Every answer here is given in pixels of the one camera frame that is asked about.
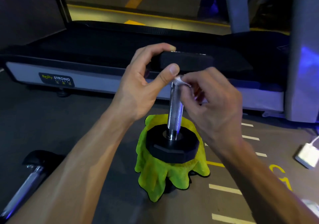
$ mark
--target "charger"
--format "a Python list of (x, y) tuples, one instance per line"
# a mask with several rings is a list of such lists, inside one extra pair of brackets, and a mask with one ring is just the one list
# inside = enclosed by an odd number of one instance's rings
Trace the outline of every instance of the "charger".
[(319, 160), (319, 149), (313, 146), (317, 139), (319, 139), (319, 136), (312, 140), (311, 143), (306, 143), (295, 156), (295, 159), (308, 169), (316, 167)]

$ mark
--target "white painted line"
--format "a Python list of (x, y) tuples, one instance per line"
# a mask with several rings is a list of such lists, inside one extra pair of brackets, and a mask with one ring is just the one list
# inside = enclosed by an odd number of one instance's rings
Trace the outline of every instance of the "white painted line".
[(253, 125), (252, 125), (252, 124), (248, 124), (248, 123), (241, 123), (241, 125), (249, 126), (249, 127), (253, 127)]
[(226, 191), (226, 192), (231, 192), (231, 193), (234, 193), (234, 194), (242, 195), (240, 190), (233, 189), (233, 188), (228, 188), (228, 187), (224, 187), (224, 186), (209, 184), (209, 188), (210, 189), (214, 189), (214, 190), (221, 190), (221, 191)]
[(267, 157), (267, 154), (262, 154), (262, 153), (257, 153), (257, 152), (256, 152), (256, 154), (257, 154), (258, 156), (261, 156), (261, 157)]
[(245, 136), (245, 135), (242, 135), (242, 137), (259, 141), (259, 138), (257, 138), (257, 137), (250, 137), (250, 136)]
[(221, 222), (232, 223), (232, 224), (256, 224), (255, 222), (244, 221), (244, 220), (231, 218), (228, 216), (221, 216), (217, 214), (212, 214), (212, 218), (215, 221), (221, 221)]

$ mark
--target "yellow arrow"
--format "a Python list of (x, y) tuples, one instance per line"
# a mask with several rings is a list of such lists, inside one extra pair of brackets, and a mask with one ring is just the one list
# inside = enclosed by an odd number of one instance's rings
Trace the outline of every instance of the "yellow arrow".
[(142, 26), (146, 26), (146, 24), (140, 23), (140, 22), (135, 22), (132, 20), (128, 20), (125, 22), (125, 24), (132, 24), (132, 25), (142, 25)]

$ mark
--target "yellow-green microfiber towel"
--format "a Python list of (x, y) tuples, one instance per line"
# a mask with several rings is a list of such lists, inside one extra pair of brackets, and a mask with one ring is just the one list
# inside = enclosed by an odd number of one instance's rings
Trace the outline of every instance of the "yellow-green microfiber towel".
[(149, 115), (145, 120), (145, 128), (141, 132), (136, 147), (138, 154), (135, 171), (140, 174), (138, 178), (139, 185), (148, 193), (151, 201), (156, 202), (162, 196), (165, 189), (166, 177), (172, 184), (185, 190), (189, 187), (189, 171), (193, 170), (203, 177), (210, 174), (206, 163), (204, 143), (199, 136), (194, 124), (186, 118), (182, 118), (181, 126), (194, 132), (199, 140), (199, 146), (195, 158), (183, 164), (165, 163), (154, 158), (146, 149), (146, 133), (156, 125), (166, 124), (168, 114)]

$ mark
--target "gray wall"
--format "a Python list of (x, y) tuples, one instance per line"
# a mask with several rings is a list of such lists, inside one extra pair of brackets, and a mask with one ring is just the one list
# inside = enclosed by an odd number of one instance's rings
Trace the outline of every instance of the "gray wall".
[(0, 0), (0, 49), (65, 29), (55, 0)]

